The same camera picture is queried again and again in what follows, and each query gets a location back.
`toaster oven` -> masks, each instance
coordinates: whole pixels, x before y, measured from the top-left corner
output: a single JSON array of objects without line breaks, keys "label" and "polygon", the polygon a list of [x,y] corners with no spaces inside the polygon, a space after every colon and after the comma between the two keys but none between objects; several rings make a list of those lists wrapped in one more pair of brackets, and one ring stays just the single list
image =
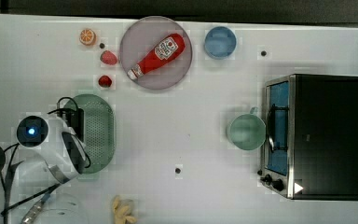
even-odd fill
[{"label": "toaster oven", "polygon": [[358,77],[266,83],[262,184],[294,200],[358,201]]}]

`pink plate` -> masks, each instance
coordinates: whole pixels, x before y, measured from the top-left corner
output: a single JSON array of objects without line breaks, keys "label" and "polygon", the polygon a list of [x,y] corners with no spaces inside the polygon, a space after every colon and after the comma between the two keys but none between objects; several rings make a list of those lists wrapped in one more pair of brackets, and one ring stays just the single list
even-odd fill
[{"label": "pink plate", "polygon": [[178,83],[187,73],[193,56],[190,38],[175,21],[165,17],[145,17],[134,23],[124,34],[120,44],[120,62],[127,72],[155,47],[165,36],[177,33],[185,40],[185,50],[174,61],[134,80],[138,85],[162,90]]}]

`green tray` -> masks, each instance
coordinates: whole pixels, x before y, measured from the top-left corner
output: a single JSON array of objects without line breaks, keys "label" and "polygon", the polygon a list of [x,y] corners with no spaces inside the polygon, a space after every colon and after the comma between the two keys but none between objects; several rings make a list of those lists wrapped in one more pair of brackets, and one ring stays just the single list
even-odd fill
[{"label": "green tray", "polygon": [[[110,105],[99,96],[82,94],[74,97],[74,100],[84,110],[85,150],[91,160],[91,166],[83,174],[95,174],[107,166],[115,153],[115,114]],[[71,101],[64,108],[76,109]]]}]

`small bowl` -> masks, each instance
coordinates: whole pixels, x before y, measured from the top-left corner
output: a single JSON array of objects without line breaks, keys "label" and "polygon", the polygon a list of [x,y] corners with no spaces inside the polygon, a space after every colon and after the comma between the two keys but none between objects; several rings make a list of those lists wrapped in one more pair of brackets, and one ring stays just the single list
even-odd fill
[{"label": "small bowl", "polygon": [[213,59],[225,59],[237,46],[237,38],[224,26],[214,27],[205,37],[205,51]]}]

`red ketchup bottle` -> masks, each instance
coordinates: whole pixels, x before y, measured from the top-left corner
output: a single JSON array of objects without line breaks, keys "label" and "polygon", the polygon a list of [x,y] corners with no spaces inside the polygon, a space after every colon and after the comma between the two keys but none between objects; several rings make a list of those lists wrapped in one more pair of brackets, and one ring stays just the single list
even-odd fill
[{"label": "red ketchup bottle", "polygon": [[146,75],[148,72],[156,70],[166,63],[173,61],[185,49],[185,40],[179,34],[166,36],[159,42],[140,62],[138,62],[127,73],[128,77],[135,80]]}]

